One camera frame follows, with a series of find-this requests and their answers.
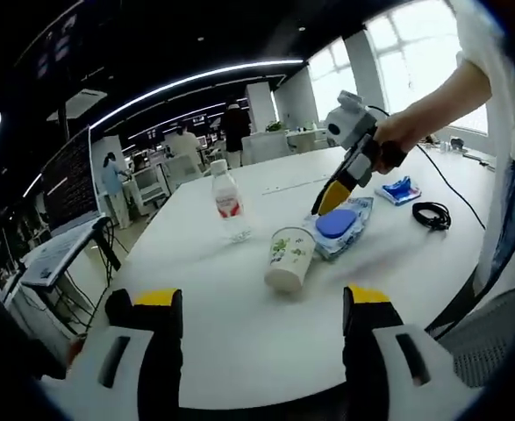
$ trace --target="person's hand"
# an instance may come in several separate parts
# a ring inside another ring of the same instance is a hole
[[[398,112],[378,123],[374,140],[379,144],[397,142],[401,149],[409,153],[417,142],[422,139],[419,135],[419,121],[408,110]],[[387,167],[381,159],[374,165],[374,170],[388,174],[392,168]]]

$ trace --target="ceiling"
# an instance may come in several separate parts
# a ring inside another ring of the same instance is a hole
[[[34,8],[30,2],[1,2],[4,204],[18,200],[60,149],[62,129],[46,119],[81,89],[101,90],[107,97],[70,120],[70,133],[189,75],[251,61],[308,59],[398,3],[403,0],[57,0]],[[59,18],[68,8],[70,12]],[[59,35],[63,27],[66,38]],[[108,119],[96,128],[95,137],[116,134],[125,143],[161,121],[223,103],[229,96],[243,97],[247,81],[235,80],[271,76],[266,80],[276,86],[300,68],[248,69],[176,87]],[[193,90],[198,92],[181,96]]]

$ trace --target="plastic water bottle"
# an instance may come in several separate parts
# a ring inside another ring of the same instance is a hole
[[[212,194],[216,207],[227,232],[228,238],[239,243],[251,236],[251,228],[244,214],[238,184],[228,171],[225,160],[214,161],[211,164]]]

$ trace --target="paper cup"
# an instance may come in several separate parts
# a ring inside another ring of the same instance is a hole
[[[265,283],[279,291],[295,292],[304,285],[316,241],[304,228],[287,227],[271,240]]]

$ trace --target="bottle label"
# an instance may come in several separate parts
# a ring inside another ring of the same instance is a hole
[[[217,197],[216,207],[222,218],[231,218],[241,215],[240,201],[236,196]]]

